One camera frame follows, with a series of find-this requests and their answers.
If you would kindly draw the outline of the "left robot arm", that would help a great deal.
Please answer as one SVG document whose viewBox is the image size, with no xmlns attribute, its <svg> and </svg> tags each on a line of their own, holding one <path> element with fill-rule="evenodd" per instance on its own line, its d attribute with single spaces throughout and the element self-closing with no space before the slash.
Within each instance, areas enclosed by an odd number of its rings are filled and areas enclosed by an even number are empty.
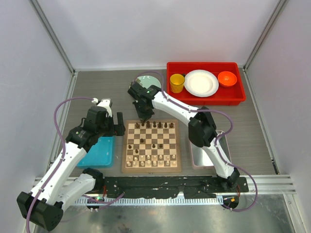
<svg viewBox="0 0 311 233">
<path fill-rule="evenodd" d="M 30 192 L 18 195 L 17 204 L 26 219 L 27 232 L 30 231 L 30 223 L 52 231 L 60 223 L 66 209 L 80 196 L 90 191 L 94 194 L 102 191 L 103 174 L 93 168 L 84 169 L 66 188 L 63 185 L 99 138 L 124 135 L 121 112 L 117 113 L 117 119 L 118 123 L 114 124 L 108 107 L 91 107 L 81 123 L 70 130 L 61 153 L 40 182 Z"/>
</svg>

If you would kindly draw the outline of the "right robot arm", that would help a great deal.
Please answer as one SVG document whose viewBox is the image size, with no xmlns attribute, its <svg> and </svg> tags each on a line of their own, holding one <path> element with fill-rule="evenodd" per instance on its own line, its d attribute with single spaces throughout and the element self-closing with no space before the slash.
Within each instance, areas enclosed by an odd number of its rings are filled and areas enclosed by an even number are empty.
<svg viewBox="0 0 311 233">
<path fill-rule="evenodd" d="M 132 82 L 128 94 L 134 98 L 133 105 L 142 123 L 151 118 L 154 109 L 170 114 L 183 122 L 188 127 L 190 142 L 205 151 L 214 165 L 220 188 L 229 192 L 237 187 L 239 170 L 231 164 L 219 143 L 221 135 L 216 132 L 216 124 L 210 109 L 187 105 L 155 85 L 145 88 L 137 82 Z"/>
</svg>

